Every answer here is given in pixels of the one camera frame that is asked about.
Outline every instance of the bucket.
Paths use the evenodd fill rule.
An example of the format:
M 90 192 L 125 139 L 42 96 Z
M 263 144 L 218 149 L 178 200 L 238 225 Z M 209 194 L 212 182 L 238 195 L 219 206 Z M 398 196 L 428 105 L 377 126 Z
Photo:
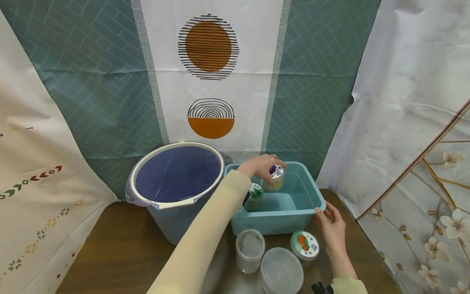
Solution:
M 126 183 L 126 199 L 147 207 L 165 238 L 177 245 L 217 188 L 223 172 L 221 154 L 208 145 L 165 145 L 134 166 Z

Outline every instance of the white bucket rim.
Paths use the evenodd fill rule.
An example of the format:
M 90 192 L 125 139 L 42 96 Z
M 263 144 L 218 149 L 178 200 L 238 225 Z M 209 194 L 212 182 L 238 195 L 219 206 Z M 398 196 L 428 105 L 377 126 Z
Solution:
M 219 175 L 217 176 L 216 180 L 214 181 L 214 183 L 212 183 L 212 185 L 209 186 L 209 188 L 207 188 L 206 190 L 204 190 L 203 192 L 201 192 L 200 194 L 196 195 L 196 196 L 193 196 L 191 198 L 188 198 L 188 199 L 184 199 L 184 200 L 181 200 L 181 201 L 177 201 L 177 202 L 157 202 L 157 201 L 152 201 L 152 200 L 148 200 L 147 198 L 143 197 L 138 191 L 137 191 L 137 188 L 135 187 L 135 178 L 137 177 L 137 173 L 140 171 L 140 169 L 142 168 L 142 166 L 147 163 L 147 161 L 154 157 L 155 155 L 159 154 L 159 153 L 162 153 L 163 151 L 166 151 L 166 150 L 169 150 L 169 149 L 173 149 L 173 148 L 176 148 L 176 147 L 182 147 L 182 146 L 196 146 L 196 147 L 201 147 L 203 149 L 207 149 L 207 150 L 210 150 L 212 151 L 212 153 L 214 153 L 215 155 L 217 155 L 217 157 L 219 158 L 219 162 L 220 162 L 220 172 L 219 172 Z M 197 142 L 185 142 L 185 141 L 179 141 L 177 143 L 171 143 L 171 144 L 167 144 L 167 145 L 164 145 L 162 147 L 159 147 L 153 151 L 151 151 L 149 154 L 145 155 L 144 157 L 142 157 L 138 162 L 137 164 L 135 165 L 135 167 L 132 169 L 132 172 L 131 172 L 131 176 L 130 176 L 130 188 L 131 188 L 131 191 L 132 193 L 142 202 L 145 202 L 149 205 L 152 205 L 154 206 L 157 210 L 163 210 L 163 209 L 168 209 L 168 208 L 173 208 L 173 207 L 180 207 L 180 206 L 186 206 L 186 205 L 192 205 L 192 204 L 195 204 L 196 201 L 199 199 L 199 197 L 205 195 L 207 192 L 209 192 L 210 190 L 212 190 L 219 182 L 220 180 L 222 179 L 222 176 L 224 174 L 224 159 L 222 158 L 222 155 L 220 154 L 220 152 L 218 152 L 215 148 L 209 146 L 209 145 L 206 145 L 206 144 L 203 144 L 203 143 L 197 143 Z

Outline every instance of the curtain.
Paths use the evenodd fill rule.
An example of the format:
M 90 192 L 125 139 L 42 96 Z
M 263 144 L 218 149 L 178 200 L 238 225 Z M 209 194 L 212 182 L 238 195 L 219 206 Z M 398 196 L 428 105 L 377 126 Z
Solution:
M 0 14 L 0 293 L 54 293 L 117 200 Z
M 470 283 L 469 4 L 381 3 L 317 181 L 405 293 Z
M 207 143 L 227 163 L 276 153 L 317 176 L 379 3 L 18 0 L 0 9 L 84 158 L 124 199 L 133 165 L 179 140 Z M 201 52 L 192 38 L 201 29 L 217 48 Z M 219 108 L 228 111 L 209 117 Z

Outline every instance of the beige sleeve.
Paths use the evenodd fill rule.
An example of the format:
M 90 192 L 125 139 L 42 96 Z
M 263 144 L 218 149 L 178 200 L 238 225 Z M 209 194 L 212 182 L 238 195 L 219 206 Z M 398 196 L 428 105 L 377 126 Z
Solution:
M 147 294 L 200 294 L 228 222 L 242 206 L 251 180 L 232 170 L 184 234 Z
M 364 283 L 352 277 L 334 278 L 331 287 L 335 294 L 367 294 Z

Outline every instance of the white fabric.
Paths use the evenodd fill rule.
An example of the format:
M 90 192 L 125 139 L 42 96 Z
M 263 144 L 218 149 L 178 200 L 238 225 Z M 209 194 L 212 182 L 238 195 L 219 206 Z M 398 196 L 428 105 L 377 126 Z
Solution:
M 317 179 L 359 216 L 467 102 L 468 0 L 383 1 Z
M 2 13 L 0 39 L 0 293 L 54 293 L 117 198 L 80 154 Z
M 364 215 L 358 224 L 404 293 L 467 293 L 457 287 L 470 283 L 469 243 L 444 223 L 460 213 L 470 223 L 470 189 L 459 186 L 470 187 L 469 93 L 470 1 L 382 1 L 354 103 L 317 183 L 336 191 L 353 216 Z M 428 149 L 458 113 L 460 121 Z M 420 162 L 381 199 L 425 150 L 431 172 Z M 465 160 L 449 169 L 443 152 Z M 443 250 L 430 254 L 431 243 Z
M 247 157 L 259 154 L 282 3 L 283 0 L 141 1 L 171 143 L 201 142 L 219 151 L 249 152 Z M 240 53 L 235 68 L 223 80 L 199 79 L 185 69 L 178 55 L 181 28 L 190 19 L 206 14 L 226 21 L 238 42 Z M 220 139 L 198 135 L 188 124 L 188 109 L 203 98 L 221 99 L 234 109 L 233 128 Z M 235 162 L 246 159 L 243 155 L 234 156 Z

